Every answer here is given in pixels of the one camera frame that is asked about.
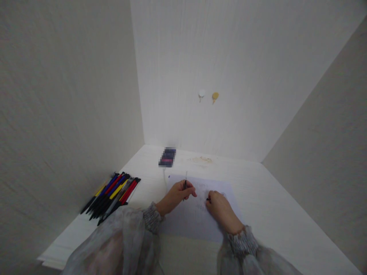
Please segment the white paper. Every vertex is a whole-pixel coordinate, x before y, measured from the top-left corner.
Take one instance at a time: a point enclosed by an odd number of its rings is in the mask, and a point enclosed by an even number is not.
[[[167,183],[167,191],[185,176],[170,175]],[[182,236],[191,239],[203,239],[213,242],[222,242],[223,232],[215,219],[206,209],[206,199],[210,190],[216,190],[227,198],[234,213],[242,221],[242,214],[234,197],[232,187],[223,181],[205,180],[187,177],[196,188],[197,197],[190,196],[188,200],[181,202],[162,223],[161,233]]]

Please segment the desk surface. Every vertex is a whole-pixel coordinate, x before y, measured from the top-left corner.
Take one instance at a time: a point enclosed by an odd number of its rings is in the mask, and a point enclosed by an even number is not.
[[[158,160],[163,147],[144,145],[123,167],[141,178],[129,206],[148,207],[166,193]],[[170,174],[229,182],[255,237],[283,255],[303,274],[361,274],[303,208],[260,163],[177,150]],[[97,227],[97,220],[78,215],[38,258],[44,266],[63,269],[68,257]],[[216,274],[221,244],[161,235],[160,263],[168,274]]]

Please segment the phone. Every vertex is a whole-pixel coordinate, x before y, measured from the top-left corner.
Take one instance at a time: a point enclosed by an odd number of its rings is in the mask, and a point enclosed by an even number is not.
[[[172,167],[173,161],[176,156],[176,148],[175,147],[166,147],[163,151],[162,157],[158,163],[159,167]]]

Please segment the sleeve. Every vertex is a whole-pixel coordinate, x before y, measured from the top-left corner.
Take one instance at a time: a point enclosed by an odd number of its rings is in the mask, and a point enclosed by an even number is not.
[[[219,273],[222,275],[301,274],[274,250],[259,245],[249,226],[245,226],[237,235],[227,234],[219,261]]]
[[[71,254],[62,275],[152,274],[161,222],[154,203],[144,211],[118,208]]]

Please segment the person's right hand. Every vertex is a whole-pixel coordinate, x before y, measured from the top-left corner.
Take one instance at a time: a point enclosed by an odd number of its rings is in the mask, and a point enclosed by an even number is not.
[[[210,191],[208,199],[206,207],[224,230],[233,235],[240,233],[244,225],[233,212],[227,199],[217,191]]]

